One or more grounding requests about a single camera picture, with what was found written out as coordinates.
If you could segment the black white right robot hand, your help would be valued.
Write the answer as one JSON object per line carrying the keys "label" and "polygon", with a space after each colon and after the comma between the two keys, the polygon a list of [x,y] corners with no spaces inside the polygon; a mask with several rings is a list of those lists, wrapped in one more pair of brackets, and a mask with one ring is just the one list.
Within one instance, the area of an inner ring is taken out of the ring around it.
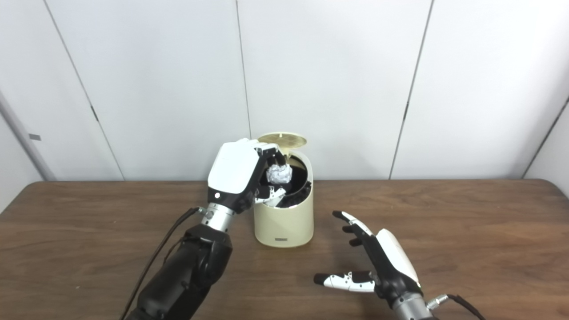
{"label": "black white right robot hand", "polygon": [[352,247],[362,246],[373,267],[370,271],[317,273],[317,285],[357,293],[375,293],[390,308],[406,294],[423,296],[417,273],[396,237],[386,229],[373,233],[361,220],[344,211],[333,211],[333,216],[345,221],[345,233],[353,233]]}

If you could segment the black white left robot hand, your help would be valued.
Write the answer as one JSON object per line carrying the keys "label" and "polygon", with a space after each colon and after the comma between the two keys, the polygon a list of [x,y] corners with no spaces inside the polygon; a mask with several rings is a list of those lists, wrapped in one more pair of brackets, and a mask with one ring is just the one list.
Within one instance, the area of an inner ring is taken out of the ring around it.
{"label": "black white left robot hand", "polygon": [[292,173],[278,144],[247,138],[223,144],[207,179],[208,203],[243,213],[255,203],[282,199],[292,187],[292,178],[264,184],[265,166],[272,165]]}

